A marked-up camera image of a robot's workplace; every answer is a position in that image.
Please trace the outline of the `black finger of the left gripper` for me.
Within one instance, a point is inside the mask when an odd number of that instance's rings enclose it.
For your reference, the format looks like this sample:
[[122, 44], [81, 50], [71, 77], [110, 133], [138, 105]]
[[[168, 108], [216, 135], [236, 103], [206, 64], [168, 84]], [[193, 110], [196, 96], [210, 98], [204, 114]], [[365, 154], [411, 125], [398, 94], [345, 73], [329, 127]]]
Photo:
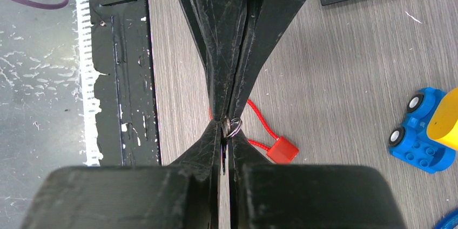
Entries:
[[221, 122], [235, 80], [247, 16], [246, 0], [179, 0], [204, 67], [212, 118]]
[[257, 76], [306, 0], [247, 0], [247, 19], [228, 107], [241, 116]]

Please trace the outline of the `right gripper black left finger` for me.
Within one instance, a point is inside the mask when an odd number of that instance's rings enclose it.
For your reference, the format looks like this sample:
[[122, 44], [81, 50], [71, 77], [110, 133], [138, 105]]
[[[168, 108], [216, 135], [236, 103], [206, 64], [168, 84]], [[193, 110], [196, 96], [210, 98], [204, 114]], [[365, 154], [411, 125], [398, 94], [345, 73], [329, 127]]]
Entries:
[[220, 125], [167, 166], [70, 166], [49, 174], [22, 228], [218, 228]]

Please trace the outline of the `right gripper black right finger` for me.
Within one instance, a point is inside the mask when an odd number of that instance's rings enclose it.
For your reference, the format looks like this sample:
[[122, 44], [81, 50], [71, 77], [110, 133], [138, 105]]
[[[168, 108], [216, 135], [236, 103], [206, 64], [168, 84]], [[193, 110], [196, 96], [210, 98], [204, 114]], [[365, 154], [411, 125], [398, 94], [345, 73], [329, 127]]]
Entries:
[[228, 140], [232, 228], [405, 228], [381, 173], [358, 165], [280, 165], [242, 132]]

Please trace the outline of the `red cable padlock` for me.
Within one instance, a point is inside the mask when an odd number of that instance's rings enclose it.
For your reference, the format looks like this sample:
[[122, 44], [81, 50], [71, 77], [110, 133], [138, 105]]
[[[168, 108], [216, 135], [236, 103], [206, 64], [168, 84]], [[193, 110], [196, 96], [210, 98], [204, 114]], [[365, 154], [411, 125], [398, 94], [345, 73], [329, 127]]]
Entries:
[[223, 146], [223, 150], [228, 150], [230, 163], [234, 167], [242, 167], [245, 163], [265, 163], [269, 159], [275, 164], [290, 164], [298, 155], [299, 149], [286, 137], [277, 135], [271, 129], [260, 110], [250, 99], [247, 103], [275, 142], [271, 146], [266, 145], [247, 138], [240, 130], [234, 137], [224, 139], [226, 144]]

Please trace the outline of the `silver key with ring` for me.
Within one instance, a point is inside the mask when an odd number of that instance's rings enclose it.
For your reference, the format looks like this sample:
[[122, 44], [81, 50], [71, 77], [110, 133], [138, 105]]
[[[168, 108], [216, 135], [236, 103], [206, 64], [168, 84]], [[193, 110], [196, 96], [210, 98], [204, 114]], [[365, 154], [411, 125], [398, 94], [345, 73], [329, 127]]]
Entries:
[[223, 121], [223, 136], [224, 139], [229, 139], [234, 137], [243, 125], [243, 121], [240, 118], [233, 118], [229, 119], [228, 117], [225, 118]]

